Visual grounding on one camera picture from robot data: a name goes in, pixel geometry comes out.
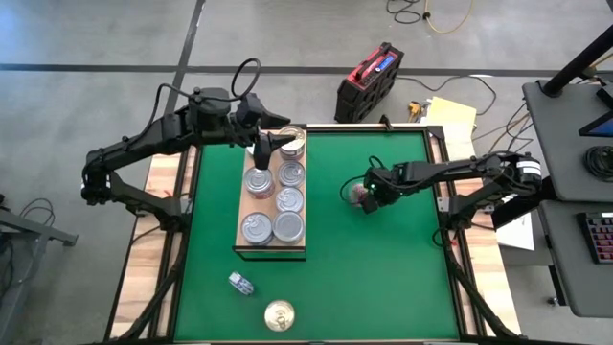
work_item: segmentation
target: green table surface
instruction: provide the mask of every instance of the green table surface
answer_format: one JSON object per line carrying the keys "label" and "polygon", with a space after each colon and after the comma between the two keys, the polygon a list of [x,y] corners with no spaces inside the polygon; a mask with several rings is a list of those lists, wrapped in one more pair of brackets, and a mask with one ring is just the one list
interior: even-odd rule
{"label": "green table surface", "polygon": [[[339,198],[368,157],[426,160],[421,133],[310,132],[306,158],[306,262],[246,262],[233,250],[243,149],[207,147],[199,174],[175,340],[450,339],[457,326],[442,250],[431,242],[431,190],[365,215]],[[228,282],[233,271],[251,296]],[[294,325],[264,324],[273,300]]]}

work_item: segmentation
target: metal stand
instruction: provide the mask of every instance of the metal stand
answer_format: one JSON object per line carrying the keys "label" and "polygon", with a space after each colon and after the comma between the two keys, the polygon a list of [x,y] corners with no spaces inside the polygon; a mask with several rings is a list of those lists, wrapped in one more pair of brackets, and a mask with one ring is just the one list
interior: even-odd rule
{"label": "metal stand", "polygon": [[587,48],[579,53],[561,71],[559,71],[545,85],[541,86],[541,91],[549,97],[557,97],[574,77],[583,74],[594,61],[600,58],[613,46],[613,25],[604,33],[596,38]]}
{"label": "metal stand", "polygon": [[14,215],[7,210],[0,210],[0,225],[7,226],[22,233],[37,234],[38,236],[45,237],[48,240],[61,241],[66,246],[75,245],[77,243],[77,238],[79,237],[79,235],[71,235],[67,232],[57,230],[53,226],[43,225],[41,223]]}
{"label": "metal stand", "polygon": [[9,228],[3,229],[2,233],[11,237],[11,267],[14,272],[11,286],[0,301],[0,344],[9,344],[47,242],[57,240],[65,246],[73,246],[77,243],[78,235],[21,218],[5,209],[0,209],[0,225]]}

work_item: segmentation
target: gray floor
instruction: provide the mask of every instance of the gray floor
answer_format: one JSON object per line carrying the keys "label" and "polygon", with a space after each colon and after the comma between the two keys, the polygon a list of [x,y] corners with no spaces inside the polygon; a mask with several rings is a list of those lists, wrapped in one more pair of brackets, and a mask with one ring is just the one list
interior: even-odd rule
{"label": "gray floor", "polygon": [[[176,66],[195,3],[0,0],[0,67],[3,63]],[[443,28],[460,20],[468,4],[431,3],[435,22]],[[393,22],[384,6],[384,0],[208,0],[189,62],[237,65],[255,56],[266,66],[349,67],[381,41],[391,41],[406,53],[403,67],[529,73],[562,67],[613,19],[604,0],[475,0],[473,15],[461,30],[437,35],[423,23]],[[188,74],[182,88],[229,87],[231,77]],[[34,197],[50,198],[57,209],[57,227],[80,234],[74,248],[49,246],[16,343],[102,339],[134,218],[120,205],[86,206],[79,196],[79,172],[88,150],[138,132],[150,113],[157,84],[173,78],[173,73],[0,69],[0,192],[15,210]],[[296,123],[330,123],[342,78],[263,75],[255,91],[270,110]],[[419,78],[430,85],[445,79]],[[475,135],[503,125],[523,103],[522,83],[534,80],[488,78],[498,99],[477,119]],[[404,122],[409,101],[434,95],[477,109],[485,108],[491,97],[475,80],[452,81],[438,93],[399,80],[365,121],[375,122],[385,113]],[[532,130],[526,135],[534,138]],[[476,151],[488,151],[495,137],[475,142]],[[508,139],[501,141],[498,148],[507,143]],[[537,141],[525,150],[541,156]],[[144,161],[121,175],[139,186],[147,169]],[[568,309],[544,303],[544,297],[553,294],[546,270],[509,268],[509,280],[524,334],[613,343],[613,321],[579,319]]]}

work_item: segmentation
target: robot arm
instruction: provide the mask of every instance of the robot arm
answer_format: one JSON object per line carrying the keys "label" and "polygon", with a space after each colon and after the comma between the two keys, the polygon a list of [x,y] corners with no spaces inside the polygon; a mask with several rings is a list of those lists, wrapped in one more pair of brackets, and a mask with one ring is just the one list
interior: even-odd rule
{"label": "robot arm", "polygon": [[484,187],[472,194],[441,200],[440,208],[448,214],[454,227],[469,227],[478,209],[501,202],[508,195],[534,194],[541,183],[540,164],[529,153],[494,152],[481,158],[473,156],[439,164],[403,162],[390,170],[376,157],[371,157],[370,161],[371,167],[364,174],[364,187],[368,192],[360,200],[367,214],[439,182],[484,178]]}
{"label": "robot arm", "polygon": [[453,276],[464,287],[466,294],[488,321],[497,336],[517,339],[518,335],[505,327],[502,321],[488,306],[477,288],[456,260],[451,240],[446,231],[462,231],[471,226],[471,220],[478,209],[492,203],[502,202],[509,195],[529,196],[537,192],[541,184],[540,164],[526,155],[513,152],[494,152],[481,158],[471,157],[467,160],[430,164],[426,162],[405,162],[395,164],[388,170],[382,162],[371,157],[371,167],[364,174],[364,187],[367,193],[360,204],[369,214],[379,207],[394,204],[402,196],[409,196],[434,184],[481,177],[486,180],[484,186],[470,195],[453,195],[439,198],[439,210],[443,213],[443,224],[433,235],[435,241],[438,233],[442,243],[447,265]]}
{"label": "robot arm", "polygon": [[256,168],[265,170],[272,151],[295,139],[291,135],[260,131],[262,127],[286,125],[290,120],[266,110],[256,94],[242,97],[236,113],[230,113],[229,94],[222,88],[195,88],[187,97],[188,105],[150,122],[138,135],[87,153],[81,197],[89,205],[119,201],[134,214],[152,213],[161,228],[168,230],[182,223],[178,198],[160,198],[129,186],[115,170],[153,154],[175,154],[187,151],[190,146],[219,144],[243,148],[255,145]]}

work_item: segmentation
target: tin can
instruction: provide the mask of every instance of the tin can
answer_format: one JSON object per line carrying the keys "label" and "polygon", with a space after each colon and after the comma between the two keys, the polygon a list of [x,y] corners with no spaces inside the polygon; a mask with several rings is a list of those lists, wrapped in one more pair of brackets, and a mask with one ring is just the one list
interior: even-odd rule
{"label": "tin can", "polygon": [[286,160],[300,159],[305,153],[305,132],[296,126],[285,126],[279,130],[279,134],[296,136],[294,141],[281,146],[281,157]]}
{"label": "tin can", "polygon": [[305,197],[300,190],[293,187],[284,187],[277,193],[277,210],[300,212],[305,205]]}
{"label": "tin can", "polygon": [[230,278],[228,279],[230,280],[230,284],[237,288],[240,293],[247,296],[253,293],[253,284],[238,274],[238,272],[232,272],[232,274],[230,274]]}
{"label": "tin can", "polygon": [[287,331],[294,324],[296,312],[289,302],[276,300],[270,302],[264,312],[264,322],[275,332]]}
{"label": "tin can", "polygon": [[295,212],[280,212],[273,221],[272,232],[281,242],[295,244],[305,236],[305,221]]}
{"label": "tin can", "polygon": [[275,184],[270,170],[261,171],[256,168],[249,169],[243,177],[247,192],[257,199],[265,199],[275,193]]}
{"label": "tin can", "polygon": [[254,245],[267,245],[273,239],[270,218],[260,212],[247,215],[240,224],[242,236]]}
{"label": "tin can", "polygon": [[285,187],[300,187],[305,182],[305,167],[297,161],[283,162],[279,167],[279,183]]}

